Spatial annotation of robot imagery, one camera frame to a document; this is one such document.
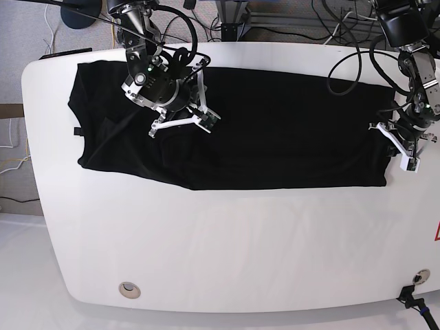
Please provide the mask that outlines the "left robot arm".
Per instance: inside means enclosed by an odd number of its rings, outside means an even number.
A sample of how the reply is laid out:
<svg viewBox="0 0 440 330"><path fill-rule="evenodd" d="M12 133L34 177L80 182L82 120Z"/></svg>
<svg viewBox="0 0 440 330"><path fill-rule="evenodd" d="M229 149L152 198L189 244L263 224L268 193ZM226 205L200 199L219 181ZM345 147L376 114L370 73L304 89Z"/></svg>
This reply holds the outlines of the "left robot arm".
<svg viewBox="0 0 440 330"><path fill-rule="evenodd" d="M438 1L372 1L382 34L371 41L368 55L376 72L398 94L405 96L404 104L380 109L380 121L372 124L388 138L393 147L391 154L401 154L401 168L416 172L422 148L419 140L436 140L427 132L432 123L439 121L439 79L436 59L439 58L439 38L432 26L439 16ZM375 59L376 45L386 41L399 52L397 64L408 78L408 89L402 89Z"/></svg>

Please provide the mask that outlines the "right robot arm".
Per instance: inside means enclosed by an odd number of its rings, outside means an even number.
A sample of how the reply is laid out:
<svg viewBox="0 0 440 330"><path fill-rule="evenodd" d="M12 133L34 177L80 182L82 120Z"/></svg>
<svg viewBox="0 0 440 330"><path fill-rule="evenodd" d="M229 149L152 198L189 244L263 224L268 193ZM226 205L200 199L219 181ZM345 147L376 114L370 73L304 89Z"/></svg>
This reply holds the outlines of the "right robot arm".
<svg viewBox="0 0 440 330"><path fill-rule="evenodd" d="M125 49L129 73L122 84L125 96L159 114L149 135L155 137L159 130L187 124L211 132L220 120L206 101L204 69L211 58L198 51L197 32L189 17L158 1L108 1L107 12ZM181 18L190 31L191 48L166 46L151 20L154 12Z"/></svg>

